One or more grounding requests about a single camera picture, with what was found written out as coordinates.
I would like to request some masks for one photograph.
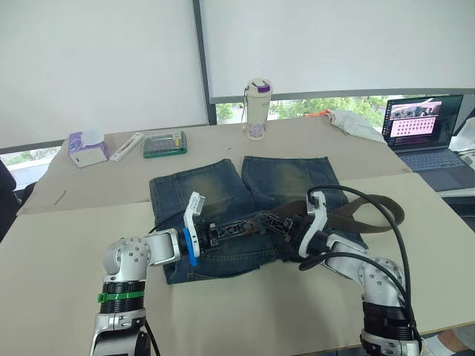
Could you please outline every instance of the window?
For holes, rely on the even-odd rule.
[[[38,150],[2,154],[0,159],[7,166],[20,191],[34,183],[45,174],[51,160],[61,147],[40,148]]]
[[[306,113],[317,113],[326,109],[350,110],[366,117],[371,125],[381,130],[388,99],[399,99],[423,95],[391,96],[345,96],[337,98],[299,99],[272,101],[268,120],[290,119]],[[239,123],[243,113],[243,103],[216,104],[218,124]]]

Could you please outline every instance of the tissue box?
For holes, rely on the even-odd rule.
[[[80,168],[108,160],[104,140],[95,145],[86,145],[82,141],[82,132],[69,135],[68,154],[74,164]]]

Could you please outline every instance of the orange object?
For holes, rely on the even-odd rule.
[[[310,117],[310,116],[322,116],[322,115],[325,115],[327,113],[330,113],[329,110],[323,110],[323,111],[320,111],[319,113],[306,113],[305,114],[305,117]]]

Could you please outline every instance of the blue jeans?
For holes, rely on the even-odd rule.
[[[286,202],[304,199],[308,188],[317,184],[338,184],[327,158],[266,159],[247,156],[242,177],[232,162],[223,159],[190,171],[158,177],[150,181],[151,203],[157,230],[184,227],[183,213],[192,191],[206,197],[195,223],[217,224],[240,220],[256,211],[270,210]],[[337,191],[328,194],[327,207],[335,209],[347,202]],[[362,242],[359,235],[356,240]],[[220,242],[219,249],[202,253],[192,267],[188,256],[163,266],[168,284],[233,277],[278,259],[269,234],[251,234]]]

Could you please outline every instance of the green ring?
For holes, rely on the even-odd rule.
[[[127,293],[99,293],[97,295],[97,302],[98,303],[105,303],[109,300],[119,300],[119,299],[132,299],[132,298],[140,298],[144,296],[144,291],[130,291]]]

